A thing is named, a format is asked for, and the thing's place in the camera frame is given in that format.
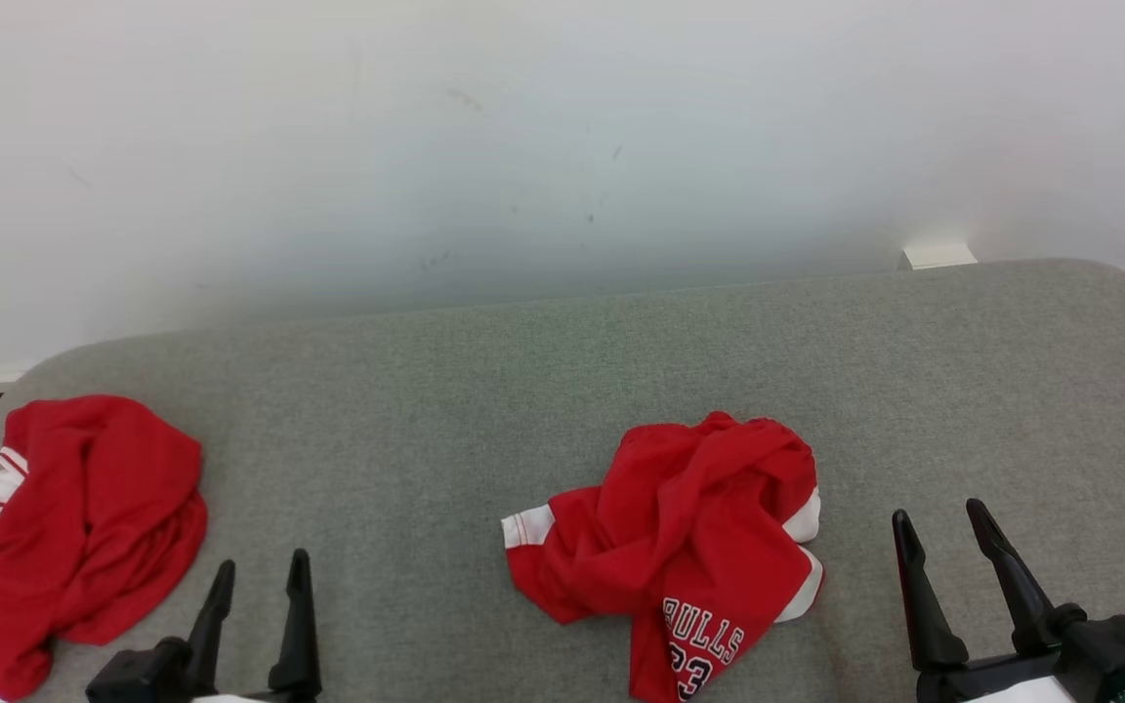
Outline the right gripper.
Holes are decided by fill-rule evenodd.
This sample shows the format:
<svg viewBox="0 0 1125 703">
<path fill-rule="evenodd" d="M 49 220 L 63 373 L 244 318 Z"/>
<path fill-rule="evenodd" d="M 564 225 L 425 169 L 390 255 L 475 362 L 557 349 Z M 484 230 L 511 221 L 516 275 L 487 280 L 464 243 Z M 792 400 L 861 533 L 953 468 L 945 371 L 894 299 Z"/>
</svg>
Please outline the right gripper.
<svg viewBox="0 0 1125 703">
<path fill-rule="evenodd" d="M 1048 600 L 983 501 L 968 499 L 966 515 L 1004 592 L 1017 655 L 969 663 L 966 645 L 952 632 L 926 574 L 918 531 L 909 513 L 897 510 L 893 537 L 906 634 L 912 667 L 921 672 L 916 703 L 1076 703 L 1053 676 L 1054 651 L 1074 646 L 1066 628 L 1081 623 L 1082 610 L 1059 609 Z"/>
</svg>

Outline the red Bulls basketball shorts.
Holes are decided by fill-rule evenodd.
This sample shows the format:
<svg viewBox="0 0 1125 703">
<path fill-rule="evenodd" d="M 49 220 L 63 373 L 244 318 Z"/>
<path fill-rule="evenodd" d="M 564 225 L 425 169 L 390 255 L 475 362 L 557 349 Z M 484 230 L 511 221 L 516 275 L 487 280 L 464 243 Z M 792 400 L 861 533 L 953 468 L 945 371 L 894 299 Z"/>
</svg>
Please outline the red Bulls basketball shorts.
<svg viewBox="0 0 1125 703">
<path fill-rule="evenodd" d="M 629 691 L 688 703 L 825 582 L 812 447 L 724 411 L 622 436 L 603 483 L 501 520 L 515 588 L 555 622 L 630 618 Z"/>
</svg>

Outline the white wall outlet box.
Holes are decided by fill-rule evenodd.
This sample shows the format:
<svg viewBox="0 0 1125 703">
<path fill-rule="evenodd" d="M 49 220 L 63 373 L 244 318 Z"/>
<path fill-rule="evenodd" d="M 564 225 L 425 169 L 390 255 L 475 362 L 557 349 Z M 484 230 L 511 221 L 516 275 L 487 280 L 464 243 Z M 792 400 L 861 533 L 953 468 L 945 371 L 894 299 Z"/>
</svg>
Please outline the white wall outlet box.
<svg viewBox="0 0 1125 703">
<path fill-rule="evenodd" d="M 961 241 L 906 246 L 898 260 L 898 271 L 974 265 L 978 259 Z"/>
</svg>

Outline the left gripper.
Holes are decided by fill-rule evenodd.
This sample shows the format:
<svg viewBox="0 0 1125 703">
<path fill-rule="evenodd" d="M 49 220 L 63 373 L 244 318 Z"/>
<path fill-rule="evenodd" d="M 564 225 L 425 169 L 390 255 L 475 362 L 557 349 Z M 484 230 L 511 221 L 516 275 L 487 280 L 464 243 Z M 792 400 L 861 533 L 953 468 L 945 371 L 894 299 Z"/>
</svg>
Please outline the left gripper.
<svg viewBox="0 0 1125 703">
<path fill-rule="evenodd" d="M 277 663 L 269 672 L 267 691 L 251 694 L 218 694 L 216 667 L 222 645 L 222 629 L 230 615 L 235 588 L 235 561 L 224 560 L 212 583 L 187 645 L 190 658 L 184 668 L 184 685 L 190 703 L 317 703 L 322 691 L 315 597 L 310 556 L 305 549 L 292 552 L 285 593 L 287 615 Z"/>
</svg>

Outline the red shirt with white sleeves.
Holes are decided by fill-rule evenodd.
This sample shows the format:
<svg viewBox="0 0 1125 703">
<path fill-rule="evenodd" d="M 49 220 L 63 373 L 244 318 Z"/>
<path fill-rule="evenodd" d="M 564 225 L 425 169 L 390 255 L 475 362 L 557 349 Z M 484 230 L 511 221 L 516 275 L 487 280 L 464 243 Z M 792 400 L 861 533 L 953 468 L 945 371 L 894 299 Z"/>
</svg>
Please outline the red shirt with white sleeves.
<svg viewBox="0 0 1125 703">
<path fill-rule="evenodd" d="M 207 530 L 202 448 L 129 397 L 12 411 L 0 447 L 0 703 L 58 641 L 111 645 L 165 601 Z"/>
</svg>

